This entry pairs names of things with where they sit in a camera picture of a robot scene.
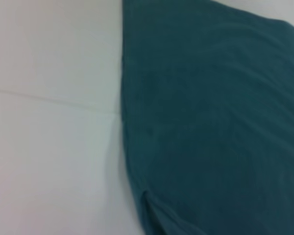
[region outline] cloth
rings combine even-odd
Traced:
[[[294,27],[123,0],[123,142],[147,235],[294,235]]]

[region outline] white surface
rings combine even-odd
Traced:
[[[294,0],[220,0],[294,24]],[[0,0],[0,235],[139,235],[121,0]]]

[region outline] teal towel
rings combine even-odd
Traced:
[[[123,0],[122,121],[147,235],[294,235],[294,27]]]

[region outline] teal fabric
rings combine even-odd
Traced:
[[[147,235],[294,235],[294,27],[123,0],[123,139]]]

